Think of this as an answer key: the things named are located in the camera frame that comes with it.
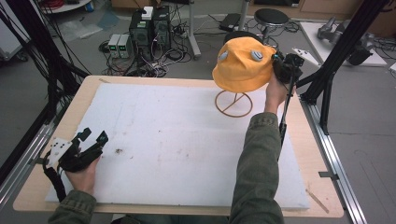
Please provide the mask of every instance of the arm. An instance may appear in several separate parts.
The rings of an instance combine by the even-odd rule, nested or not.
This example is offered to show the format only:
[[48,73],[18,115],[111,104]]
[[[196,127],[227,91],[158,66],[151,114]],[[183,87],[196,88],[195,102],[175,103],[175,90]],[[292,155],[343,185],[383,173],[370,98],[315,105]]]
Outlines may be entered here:
[[72,190],[49,218],[49,224],[90,223],[96,200],[90,194]]
[[280,135],[276,111],[287,90],[273,76],[264,113],[251,118],[236,170],[230,223],[284,223],[274,200],[279,171]]
[[76,173],[65,172],[74,190],[61,202],[49,224],[88,224],[91,222],[96,199],[93,195],[96,164],[93,161],[87,169]]

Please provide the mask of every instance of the power supply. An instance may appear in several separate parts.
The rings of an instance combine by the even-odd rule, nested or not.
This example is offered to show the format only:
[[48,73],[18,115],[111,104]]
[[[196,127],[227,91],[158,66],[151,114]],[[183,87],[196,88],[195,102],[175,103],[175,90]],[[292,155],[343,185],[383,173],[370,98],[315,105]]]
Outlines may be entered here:
[[108,49],[110,50],[111,57],[113,58],[119,58],[119,50],[117,48],[117,45],[119,44],[119,39],[121,35],[112,35],[110,40],[108,41]]
[[169,16],[169,6],[159,7],[154,11],[152,18],[154,22],[154,33],[157,45],[162,49],[171,48],[171,22]]
[[132,42],[129,35],[121,35],[117,45],[120,58],[129,58],[132,56]]

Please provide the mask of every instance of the table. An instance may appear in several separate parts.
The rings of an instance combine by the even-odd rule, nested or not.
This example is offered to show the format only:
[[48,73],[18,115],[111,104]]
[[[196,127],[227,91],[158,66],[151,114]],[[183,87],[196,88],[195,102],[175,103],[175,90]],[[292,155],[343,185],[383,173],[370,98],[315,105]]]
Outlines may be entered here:
[[[75,99],[67,109],[53,136],[72,139],[75,131],[89,107],[96,89],[101,83],[125,83],[138,85],[162,85],[183,87],[218,88],[212,80],[144,78],[144,77],[86,77]],[[343,208],[330,178],[322,178],[318,172],[327,171],[321,158],[315,137],[305,118],[297,97],[290,101],[288,131],[299,162],[311,207],[304,211],[283,210],[285,217],[341,217]],[[36,165],[21,189],[14,209],[18,211],[54,211],[58,203],[45,202],[50,181],[42,173],[41,165]],[[141,204],[104,204],[96,206],[98,213],[138,213],[138,214],[180,214],[228,216],[230,207],[164,206]]]

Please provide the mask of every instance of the metal pole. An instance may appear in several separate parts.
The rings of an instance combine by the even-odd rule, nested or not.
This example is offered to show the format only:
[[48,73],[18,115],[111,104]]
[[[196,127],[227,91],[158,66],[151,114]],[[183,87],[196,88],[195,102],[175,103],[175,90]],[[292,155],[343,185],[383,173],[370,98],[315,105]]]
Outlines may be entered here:
[[239,20],[238,31],[243,31],[245,28],[245,19],[248,14],[248,4],[250,0],[244,0],[242,3],[241,19]]

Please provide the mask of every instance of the floor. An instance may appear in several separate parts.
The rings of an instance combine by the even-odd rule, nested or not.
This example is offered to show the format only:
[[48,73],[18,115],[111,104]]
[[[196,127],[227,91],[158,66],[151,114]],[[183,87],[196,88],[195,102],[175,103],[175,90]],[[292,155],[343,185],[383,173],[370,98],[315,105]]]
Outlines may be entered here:
[[[98,51],[98,46],[111,34],[127,32],[128,18],[124,12],[111,13],[106,6],[98,7],[93,13],[77,9],[57,16],[59,23],[81,21],[86,26],[101,24],[104,27],[103,31],[89,38],[67,42],[91,73],[97,75],[106,69],[106,59]],[[215,18],[221,21],[223,16]],[[223,33],[209,17],[197,18],[195,24],[195,28],[201,28],[195,33]],[[254,26],[254,22],[251,21],[249,26]],[[197,61],[171,65],[166,77],[212,79],[211,71],[216,65],[223,37],[197,35],[202,57]],[[65,55],[59,38],[54,41]],[[295,34],[284,32],[276,37],[276,41],[284,53],[292,53],[293,47],[314,52],[302,31]],[[395,60],[386,61],[389,64],[386,67],[342,66],[332,88],[329,132],[368,223],[396,223],[396,78],[388,71]],[[317,68],[305,63],[302,70],[304,76],[308,76]],[[306,87],[301,87],[297,92],[305,90]],[[31,61],[24,63],[13,59],[0,68],[0,102],[3,105],[0,107],[0,164],[44,107],[46,96],[46,81]],[[12,203],[20,187],[16,187],[0,211],[0,223],[45,223],[50,213],[13,210]],[[111,215],[95,214],[92,223],[109,223],[110,220]],[[341,218],[287,217],[286,223],[350,222],[345,214]]]

